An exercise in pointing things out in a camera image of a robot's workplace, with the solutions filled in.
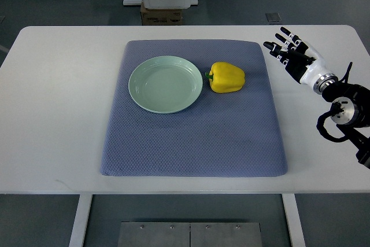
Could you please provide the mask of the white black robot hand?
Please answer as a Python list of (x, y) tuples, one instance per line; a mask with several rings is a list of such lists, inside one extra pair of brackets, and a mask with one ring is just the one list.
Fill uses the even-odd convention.
[(305, 84), (321, 95), (326, 87), (339, 81), (326, 68), (325, 59), (308, 42), (285, 27), (281, 27), (280, 31), (275, 34), (278, 43), (264, 42), (263, 45), (297, 83)]

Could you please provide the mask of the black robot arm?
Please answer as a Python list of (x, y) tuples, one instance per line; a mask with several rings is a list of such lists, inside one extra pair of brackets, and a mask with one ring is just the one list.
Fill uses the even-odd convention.
[[(331, 142), (349, 140), (358, 149), (358, 162), (369, 168), (369, 138), (358, 131), (359, 128), (369, 127), (369, 89), (348, 83), (352, 65), (350, 62), (341, 80), (333, 74), (326, 74), (314, 84), (314, 90), (331, 103), (329, 111), (319, 116), (316, 128), (322, 137)], [(343, 133), (342, 137), (329, 134), (324, 126), (327, 119), (336, 124)]]

